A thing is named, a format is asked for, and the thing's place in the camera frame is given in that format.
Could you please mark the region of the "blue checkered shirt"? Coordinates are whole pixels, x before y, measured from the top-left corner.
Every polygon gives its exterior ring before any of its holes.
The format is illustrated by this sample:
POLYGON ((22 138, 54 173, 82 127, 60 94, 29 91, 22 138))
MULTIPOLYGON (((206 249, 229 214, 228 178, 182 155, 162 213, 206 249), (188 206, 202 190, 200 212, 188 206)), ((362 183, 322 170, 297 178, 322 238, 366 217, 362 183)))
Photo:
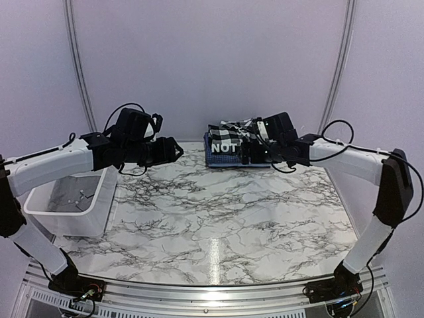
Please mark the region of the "blue checkered shirt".
POLYGON ((213 154, 211 151, 211 143, 209 142, 209 134, 203 135, 205 145, 205 164, 209 168, 270 168, 270 164, 243 164, 237 155, 213 154))

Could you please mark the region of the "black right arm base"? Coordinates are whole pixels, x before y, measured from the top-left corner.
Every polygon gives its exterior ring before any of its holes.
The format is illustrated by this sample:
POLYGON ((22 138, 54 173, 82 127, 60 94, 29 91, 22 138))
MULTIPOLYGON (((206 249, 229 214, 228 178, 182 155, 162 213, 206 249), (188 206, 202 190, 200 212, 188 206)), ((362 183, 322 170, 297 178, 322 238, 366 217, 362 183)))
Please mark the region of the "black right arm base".
POLYGON ((358 273, 350 272, 341 262, 333 272, 334 277, 306 283, 303 294, 310 303, 331 301, 363 292, 358 273))

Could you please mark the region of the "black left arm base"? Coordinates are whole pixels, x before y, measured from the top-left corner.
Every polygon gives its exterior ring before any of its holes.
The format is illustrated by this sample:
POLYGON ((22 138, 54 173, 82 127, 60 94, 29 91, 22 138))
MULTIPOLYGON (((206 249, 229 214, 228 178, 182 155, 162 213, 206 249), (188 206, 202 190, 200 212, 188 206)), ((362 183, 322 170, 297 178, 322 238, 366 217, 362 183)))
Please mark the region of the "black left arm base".
POLYGON ((77 299, 86 298, 101 301, 105 288, 105 282, 95 278, 80 276, 76 265, 69 261, 64 271, 58 275, 52 274, 48 289, 73 296, 77 299))

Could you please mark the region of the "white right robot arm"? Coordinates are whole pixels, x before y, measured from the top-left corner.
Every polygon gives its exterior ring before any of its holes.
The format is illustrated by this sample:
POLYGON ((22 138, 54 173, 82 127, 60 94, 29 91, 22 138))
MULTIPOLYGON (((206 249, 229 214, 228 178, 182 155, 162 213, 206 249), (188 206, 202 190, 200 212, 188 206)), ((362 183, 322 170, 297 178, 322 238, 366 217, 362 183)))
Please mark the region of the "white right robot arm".
POLYGON ((286 112, 257 118, 246 131, 264 147, 260 158, 267 163, 285 162, 289 168, 302 165, 334 169, 378 186, 370 223, 328 283, 333 296, 343 296, 354 285, 352 274, 369 265, 396 228, 410 219, 406 212, 414 194, 411 174, 417 169, 400 149, 384 152, 363 148, 351 142, 330 140, 323 133, 298 136, 286 112))

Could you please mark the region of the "black white checkered shirt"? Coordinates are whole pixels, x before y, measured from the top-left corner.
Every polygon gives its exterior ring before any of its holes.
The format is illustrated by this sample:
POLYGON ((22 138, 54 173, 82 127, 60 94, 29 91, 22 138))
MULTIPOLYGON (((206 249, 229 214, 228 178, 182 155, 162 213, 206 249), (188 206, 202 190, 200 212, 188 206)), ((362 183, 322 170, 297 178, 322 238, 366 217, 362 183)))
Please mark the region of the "black white checkered shirt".
POLYGON ((257 135, 258 119, 242 121, 221 121, 218 125, 208 125, 207 140, 212 153, 236 154, 242 146, 263 143, 257 135))

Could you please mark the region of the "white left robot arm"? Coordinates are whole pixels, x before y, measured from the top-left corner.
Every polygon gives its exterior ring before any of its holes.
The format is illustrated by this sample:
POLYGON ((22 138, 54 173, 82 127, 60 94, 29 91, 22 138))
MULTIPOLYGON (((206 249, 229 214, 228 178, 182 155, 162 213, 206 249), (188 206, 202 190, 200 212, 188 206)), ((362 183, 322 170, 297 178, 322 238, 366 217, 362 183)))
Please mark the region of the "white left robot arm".
POLYGON ((76 136, 60 146, 1 159, 1 236, 14 242, 44 266, 70 295, 83 290, 83 279, 69 256, 26 220, 17 198, 29 190, 72 174, 125 164, 144 169, 176 162, 184 153, 172 137, 157 137, 163 118, 149 115, 134 102, 117 107, 115 124, 101 132, 76 136))

